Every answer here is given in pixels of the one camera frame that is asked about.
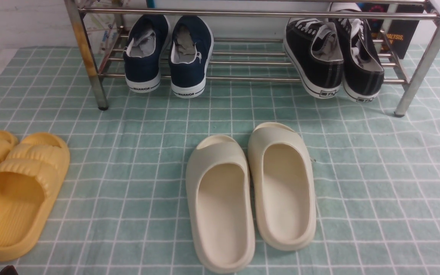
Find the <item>sneaker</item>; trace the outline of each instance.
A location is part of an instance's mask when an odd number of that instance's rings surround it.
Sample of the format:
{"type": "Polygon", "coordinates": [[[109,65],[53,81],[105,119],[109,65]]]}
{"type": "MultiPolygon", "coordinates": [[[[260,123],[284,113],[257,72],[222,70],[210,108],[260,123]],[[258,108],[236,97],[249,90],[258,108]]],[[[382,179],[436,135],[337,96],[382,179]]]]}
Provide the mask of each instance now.
{"type": "Polygon", "coordinates": [[[160,84],[160,56],[169,44],[171,27],[164,15],[142,15],[123,51],[125,79],[132,92],[150,92],[160,84]]]}
{"type": "Polygon", "coordinates": [[[311,96],[329,99],[337,94],[344,59],[333,23],[292,18],[286,25],[283,45],[311,96]]]}
{"type": "MultiPolygon", "coordinates": [[[[356,3],[331,3],[329,11],[360,12],[356,3]]],[[[383,84],[384,69],[363,19],[329,19],[335,23],[344,56],[344,89],[352,101],[370,102],[383,84]]]]}
{"type": "Polygon", "coordinates": [[[169,53],[171,89],[182,99],[203,93],[213,52],[213,33],[198,16],[183,16],[173,30],[169,53]]]}

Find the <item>navy blue sneaker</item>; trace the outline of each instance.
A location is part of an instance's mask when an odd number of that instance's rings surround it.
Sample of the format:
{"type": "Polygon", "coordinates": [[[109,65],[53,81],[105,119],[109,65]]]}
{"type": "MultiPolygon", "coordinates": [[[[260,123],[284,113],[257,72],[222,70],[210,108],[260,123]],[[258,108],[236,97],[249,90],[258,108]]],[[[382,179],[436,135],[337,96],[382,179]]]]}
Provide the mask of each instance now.
{"type": "Polygon", "coordinates": [[[191,99],[204,91],[212,52],[213,33],[205,21],[198,16],[181,17],[169,53],[171,88],[176,96],[191,99]]]}
{"type": "Polygon", "coordinates": [[[160,84],[160,56],[171,40],[164,15],[141,16],[129,33],[123,51],[125,79],[133,92],[150,92],[160,84]]]}

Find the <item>shoelace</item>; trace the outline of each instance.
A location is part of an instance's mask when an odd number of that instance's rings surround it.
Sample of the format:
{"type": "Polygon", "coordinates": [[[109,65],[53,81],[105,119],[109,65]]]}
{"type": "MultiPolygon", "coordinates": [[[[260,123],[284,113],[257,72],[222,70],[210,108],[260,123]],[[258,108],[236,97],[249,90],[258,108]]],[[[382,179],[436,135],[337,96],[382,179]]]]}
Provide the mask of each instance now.
{"type": "MultiPolygon", "coordinates": [[[[364,27],[363,27],[363,21],[361,19],[339,18],[338,21],[346,29],[347,32],[349,32],[349,26],[351,27],[351,33],[350,33],[351,40],[353,39],[354,36],[358,35],[358,33],[361,33],[360,38],[361,40],[364,40],[364,33],[363,33],[364,27]]],[[[356,42],[356,45],[354,47],[351,47],[351,53],[353,54],[353,56],[357,56],[357,57],[359,56],[359,48],[362,46],[361,40],[358,40],[356,42]]]]}
{"type": "Polygon", "coordinates": [[[316,29],[310,28],[312,24],[320,23],[318,20],[313,19],[301,19],[298,21],[295,25],[295,27],[299,28],[300,30],[308,33],[308,34],[315,34],[317,32],[316,29]]]}

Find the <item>white wall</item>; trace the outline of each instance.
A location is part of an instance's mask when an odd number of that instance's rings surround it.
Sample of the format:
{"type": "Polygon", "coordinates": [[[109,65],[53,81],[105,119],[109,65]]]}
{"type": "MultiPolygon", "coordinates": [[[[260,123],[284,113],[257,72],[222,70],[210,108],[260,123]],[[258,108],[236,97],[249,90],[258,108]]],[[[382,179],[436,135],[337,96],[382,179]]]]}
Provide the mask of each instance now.
{"type": "MultiPolygon", "coordinates": [[[[240,2],[210,0],[156,0],[157,7],[255,10],[324,10],[317,2],[240,2]]],[[[207,18],[216,36],[281,37],[286,19],[207,18]]],[[[413,43],[425,43],[433,29],[421,22],[413,43]]],[[[76,45],[63,0],[0,0],[0,49],[36,45],[76,45]]]]}

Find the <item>rack foot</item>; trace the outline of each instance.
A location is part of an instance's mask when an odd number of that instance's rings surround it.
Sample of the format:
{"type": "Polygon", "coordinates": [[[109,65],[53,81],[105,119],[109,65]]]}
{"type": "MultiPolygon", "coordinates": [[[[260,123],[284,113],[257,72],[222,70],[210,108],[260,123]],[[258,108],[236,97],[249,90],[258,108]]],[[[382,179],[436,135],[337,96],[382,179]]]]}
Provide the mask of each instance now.
{"type": "Polygon", "coordinates": [[[404,116],[405,116],[405,114],[403,114],[403,115],[399,115],[399,114],[396,113],[396,112],[393,112],[393,115],[394,115],[395,117],[398,117],[398,118],[400,118],[400,117],[404,117],[404,116]]]}

